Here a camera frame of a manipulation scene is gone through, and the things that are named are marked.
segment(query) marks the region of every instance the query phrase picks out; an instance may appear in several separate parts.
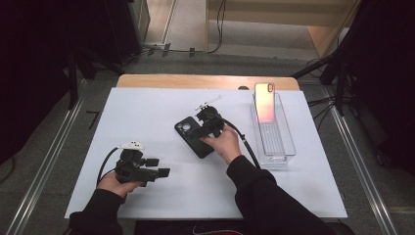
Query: white tabletop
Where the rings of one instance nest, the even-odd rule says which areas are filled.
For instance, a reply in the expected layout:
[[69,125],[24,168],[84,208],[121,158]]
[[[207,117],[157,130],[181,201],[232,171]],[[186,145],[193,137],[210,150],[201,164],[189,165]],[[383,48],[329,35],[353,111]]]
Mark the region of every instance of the white tabletop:
[[[278,92],[293,136],[296,155],[285,168],[271,170],[278,185],[319,217],[347,217],[333,173],[301,91]],[[105,156],[121,143],[145,145],[144,158],[160,159],[171,168],[168,178],[149,182],[127,197],[119,217],[142,219],[241,218],[235,205],[227,165],[216,153],[199,159],[174,129],[194,109],[218,95],[212,105],[237,126],[254,152],[250,90],[113,88],[73,190],[65,218],[88,203]],[[243,154],[251,157],[241,143]],[[115,167],[113,153],[104,172]]]

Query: black smartphone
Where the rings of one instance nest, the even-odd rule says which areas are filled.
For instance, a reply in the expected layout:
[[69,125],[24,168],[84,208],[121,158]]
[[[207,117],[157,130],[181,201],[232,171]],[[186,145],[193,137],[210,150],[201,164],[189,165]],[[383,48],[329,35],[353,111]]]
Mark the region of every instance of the black smartphone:
[[190,133],[192,132],[192,130],[195,130],[199,127],[201,126],[192,117],[186,117],[174,125],[176,131],[184,139],[184,141],[186,141],[186,143],[190,146],[193,152],[195,152],[195,154],[200,159],[203,159],[214,150],[210,145],[204,143],[198,138],[191,136]]

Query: yellow and pink phone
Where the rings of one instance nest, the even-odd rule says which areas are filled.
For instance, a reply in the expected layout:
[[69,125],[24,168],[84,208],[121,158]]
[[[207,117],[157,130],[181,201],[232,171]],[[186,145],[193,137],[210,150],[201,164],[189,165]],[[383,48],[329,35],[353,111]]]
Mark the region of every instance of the yellow and pink phone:
[[255,85],[254,101],[259,123],[274,121],[274,91],[275,85],[272,82],[257,83]]

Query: person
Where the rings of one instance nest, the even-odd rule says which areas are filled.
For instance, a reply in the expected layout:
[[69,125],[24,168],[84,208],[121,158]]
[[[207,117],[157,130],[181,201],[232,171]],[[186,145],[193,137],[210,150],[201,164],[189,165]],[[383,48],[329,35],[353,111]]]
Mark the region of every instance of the person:
[[[222,234],[335,234],[324,221],[280,188],[268,170],[256,168],[242,155],[238,135],[233,128],[225,124],[222,133],[217,138],[206,136],[201,140],[209,144],[228,164],[226,173],[237,188],[235,202],[244,218],[241,221],[242,227],[221,229],[221,231],[228,232]],[[140,184],[141,182],[120,184],[116,180],[115,173],[105,176],[85,209],[70,215],[70,234],[122,234],[122,229],[116,220],[117,210],[122,198]],[[156,222],[157,226],[146,226],[148,224],[144,222],[141,224],[143,226],[140,226],[138,221],[135,233],[149,234],[151,233],[149,228],[153,228],[164,229],[164,232],[167,232],[151,234],[178,234],[168,233],[165,229],[174,231],[171,230],[174,225],[189,226],[185,222],[172,222],[165,227],[160,226],[160,222]],[[194,229],[188,234],[195,234]]]

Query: black sleeve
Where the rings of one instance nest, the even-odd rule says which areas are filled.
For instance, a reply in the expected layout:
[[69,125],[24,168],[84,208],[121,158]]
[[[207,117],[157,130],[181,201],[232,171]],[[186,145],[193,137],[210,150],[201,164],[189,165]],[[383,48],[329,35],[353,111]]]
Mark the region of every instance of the black sleeve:
[[281,189],[274,176],[245,156],[227,169],[237,187],[236,204],[254,234],[335,234],[320,218]]
[[85,209],[69,216],[70,235],[122,234],[116,219],[121,204],[122,198],[119,195],[96,189]]

